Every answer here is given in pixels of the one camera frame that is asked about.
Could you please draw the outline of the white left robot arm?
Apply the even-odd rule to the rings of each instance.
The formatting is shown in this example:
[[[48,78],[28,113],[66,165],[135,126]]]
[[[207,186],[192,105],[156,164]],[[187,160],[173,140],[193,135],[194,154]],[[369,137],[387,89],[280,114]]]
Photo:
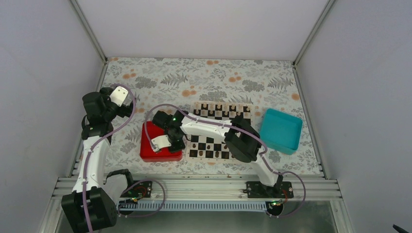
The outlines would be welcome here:
[[[132,119],[136,99],[125,105],[131,90],[118,84],[103,87],[83,96],[86,115],[82,120],[83,158],[80,173],[72,191],[62,197],[61,206],[75,233],[91,233],[113,227],[118,218],[118,200],[134,193],[135,183],[127,169],[109,172],[104,176],[106,156],[112,142],[116,117]]]

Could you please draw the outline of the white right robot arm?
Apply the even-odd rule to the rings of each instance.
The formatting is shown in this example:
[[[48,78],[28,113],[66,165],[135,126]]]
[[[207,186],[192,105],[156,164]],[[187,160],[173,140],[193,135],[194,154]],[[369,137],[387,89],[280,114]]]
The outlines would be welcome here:
[[[170,152],[183,150],[183,137],[187,135],[213,138],[224,142],[236,160],[250,165],[266,196],[274,198],[281,193],[283,176],[269,165],[265,157],[268,147],[243,117],[216,120],[183,110],[177,110],[174,115],[158,111],[152,123],[164,131],[162,136],[147,138],[154,152],[163,148],[168,148]]]

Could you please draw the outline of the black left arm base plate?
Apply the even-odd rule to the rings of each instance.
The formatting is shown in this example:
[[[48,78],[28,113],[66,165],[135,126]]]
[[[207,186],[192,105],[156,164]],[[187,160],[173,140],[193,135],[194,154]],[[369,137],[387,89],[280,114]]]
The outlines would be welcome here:
[[[136,185],[121,195],[126,202],[137,203],[139,200],[151,197],[152,181],[135,182]]]

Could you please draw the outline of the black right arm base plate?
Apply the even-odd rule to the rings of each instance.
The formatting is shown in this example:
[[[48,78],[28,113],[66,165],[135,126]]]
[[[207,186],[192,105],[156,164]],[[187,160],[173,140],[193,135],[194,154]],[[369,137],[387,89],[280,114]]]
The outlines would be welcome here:
[[[281,182],[281,184],[276,184],[273,187],[265,186],[260,182],[246,182],[243,193],[247,194],[249,199],[294,198],[291,182]]]

